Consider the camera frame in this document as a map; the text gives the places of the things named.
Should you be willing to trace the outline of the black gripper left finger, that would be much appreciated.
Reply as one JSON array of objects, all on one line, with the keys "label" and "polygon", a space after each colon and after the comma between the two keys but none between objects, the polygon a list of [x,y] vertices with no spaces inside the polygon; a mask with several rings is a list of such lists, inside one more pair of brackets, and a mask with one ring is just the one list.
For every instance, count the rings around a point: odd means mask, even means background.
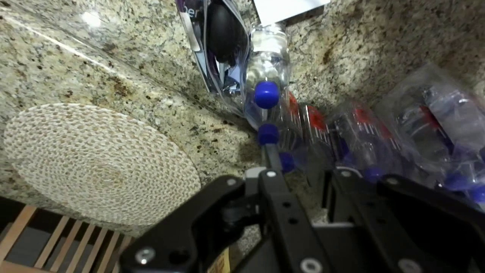
[{"label": "black gripper left finger", "polygon": [[235,273],[330,273],[316,231],[275,171],[216,178],[130,243],[119,273],[206,273],[253,225],[260,242]]}]

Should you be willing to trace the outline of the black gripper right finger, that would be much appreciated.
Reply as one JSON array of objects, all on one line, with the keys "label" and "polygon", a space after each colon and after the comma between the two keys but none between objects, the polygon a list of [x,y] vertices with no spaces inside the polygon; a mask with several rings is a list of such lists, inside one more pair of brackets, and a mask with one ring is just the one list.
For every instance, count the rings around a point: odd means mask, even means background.
[{"label": "black gripper right finger", "polygon": [[400,177],[324,180],[332,273],[485,273],[485,214]]}]

